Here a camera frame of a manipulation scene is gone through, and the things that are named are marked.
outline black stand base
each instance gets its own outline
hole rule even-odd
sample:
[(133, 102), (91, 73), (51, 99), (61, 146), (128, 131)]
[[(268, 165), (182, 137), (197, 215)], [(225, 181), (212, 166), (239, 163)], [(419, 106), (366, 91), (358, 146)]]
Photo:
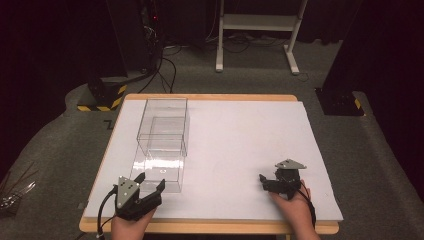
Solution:
[(325, 115), (364, 116), (361, 104), (353, 94), (316, 88), (318, 100)]
[(95, 89), (87, 89), (84, 91), (77, 107), (80, 111), (114, 111), (118, 108), (122, 100), (127, 85), (108, 84), (102, 86), (101, 94)]

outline white metal frame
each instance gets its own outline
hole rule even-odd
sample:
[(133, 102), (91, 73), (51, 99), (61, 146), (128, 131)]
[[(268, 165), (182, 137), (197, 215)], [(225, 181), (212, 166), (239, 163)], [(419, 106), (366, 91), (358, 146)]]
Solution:
[(293, 55), (293, 47), (302, 23), (308, 0), (301, 0), (299, 12), (294, 16), (277, 15), (247, 15), (247, 14), (224, 14), (224, 2), (221, 0), (219, 18), (218, 48), (216, 54), (216, 71), (224, 70), (223, 35), (224, 29), (237, 30), (264, 30), (264, 31), (287, 31), (292, 32), (290, 43), (284, 45), (284, 52), (294, 75), (299, 74), (296, 60)]

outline dark background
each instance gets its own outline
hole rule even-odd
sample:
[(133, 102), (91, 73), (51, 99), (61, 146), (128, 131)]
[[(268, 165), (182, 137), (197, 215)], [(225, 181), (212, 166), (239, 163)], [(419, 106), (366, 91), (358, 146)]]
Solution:
[[(226, 10), (291, 14), (298, 4), (270, 0), (258, 9), (252, 7), (256, 3), (227, 1)], [(309, 1), (298, 40), (328, 44), (344, 39), (325, 86), (367, 94), (388, 143), (423, 199), (423, 3), (364, 0), (360, 5), (358, 0)], [(124, 74), (105, 6), (100, 0), (0, 3), (1, 178), (32, 136), (63, 113), (71, 89), (93, 75)], [(166, 1), (165, 33), (201, 45), (212, 26), (216, 36), (214, 6), (213, 0)]]

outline transparent plastic box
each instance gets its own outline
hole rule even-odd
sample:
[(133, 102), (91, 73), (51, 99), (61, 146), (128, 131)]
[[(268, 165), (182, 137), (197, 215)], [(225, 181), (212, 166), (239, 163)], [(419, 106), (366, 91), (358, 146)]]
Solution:
[(189, 125), (186, 98), (147, 99), (137, 135), (139, 149), (131, 174), (136, 177), (143, 171), (146, 173), (142, 191), (155, 191), (165, 179), (164, 192), (181, 192)]

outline gray carpet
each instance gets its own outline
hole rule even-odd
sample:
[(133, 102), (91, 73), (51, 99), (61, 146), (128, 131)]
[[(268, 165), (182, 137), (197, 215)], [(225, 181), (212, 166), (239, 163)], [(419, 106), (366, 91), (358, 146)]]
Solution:
[[(243, 47), (225, 46), (231, 51)], [(339, 233), (322, 239), (424, 239), (423, 203), (386, 143), (366, 95), (354, 93), (366, 116), (325, 116), (321, 110), (314, 88), (322, 86), (339, 46), (297, 43), (299, 76), (291, 75), (281, 45), (226, 51), (223, 73), (215, 72), (214, 51), (184, 47), (173, 54), (178, 48), (170, 48), (165, 57), (177, 67), (175, 93), (294, 94), (304, 102), (345, 219)], [(173, 68), (166, 61), (160, 72), (172, 79)], [(128, 85), (126, 94), (138, 92), (146, 83)], [(76, 239), (81, 234), (79, 220), (112, 133), (104, 121), (113, 124), (118, 114), (77, 111), (85, 87), (67, 95), (66, 112), (40, 130), (13, 165), (9, 182), (34, 163), (29, 172), (37, 172), (17, 188), (34, 180), (37, 185), (24, 196), (15, 217), (0, 219), (0, 239)], [(144, 92), (164, 92), (160, 78)], [(81, 239), (95, 239), (95, 234)], [(147, 235), (146, 239), (275, 237)]]

